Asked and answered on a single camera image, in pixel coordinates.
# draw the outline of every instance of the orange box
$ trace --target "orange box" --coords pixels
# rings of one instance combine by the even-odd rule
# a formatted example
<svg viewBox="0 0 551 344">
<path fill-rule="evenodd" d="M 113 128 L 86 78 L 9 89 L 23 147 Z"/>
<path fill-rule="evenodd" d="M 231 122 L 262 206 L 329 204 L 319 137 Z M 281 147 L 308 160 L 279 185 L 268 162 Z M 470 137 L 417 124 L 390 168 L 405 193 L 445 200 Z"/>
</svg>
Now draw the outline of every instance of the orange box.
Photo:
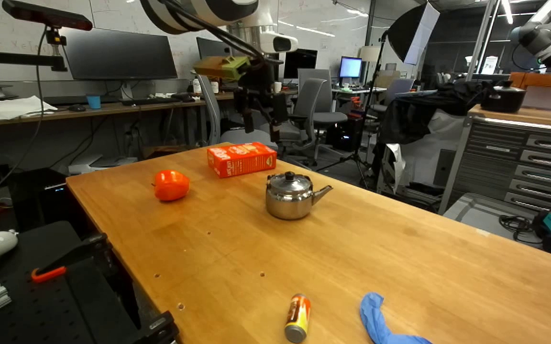
<svg viewBox="0 0 551 344">
<path fill-rule="evenodd" d="M 220 177 L 275 168 L 275 151 L 260 141 L 206 149 L 206 162 Z"/>
</svg>

